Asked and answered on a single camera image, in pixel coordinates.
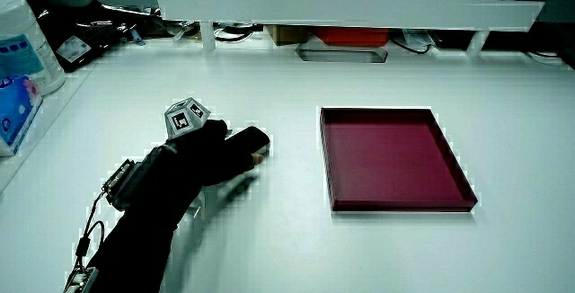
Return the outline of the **person's left hand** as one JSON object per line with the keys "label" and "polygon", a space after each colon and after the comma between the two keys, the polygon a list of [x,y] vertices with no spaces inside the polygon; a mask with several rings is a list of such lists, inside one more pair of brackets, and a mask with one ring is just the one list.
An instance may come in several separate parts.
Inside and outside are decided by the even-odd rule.
{"label": "person's left hand", "polygon": [[164,112],[167,130],[162,148],[173,157],[175,174],[197,185],[227,181],[251,170],[270,149],[270,137],[255,126],[232,131],[224,120],[188,97]]}

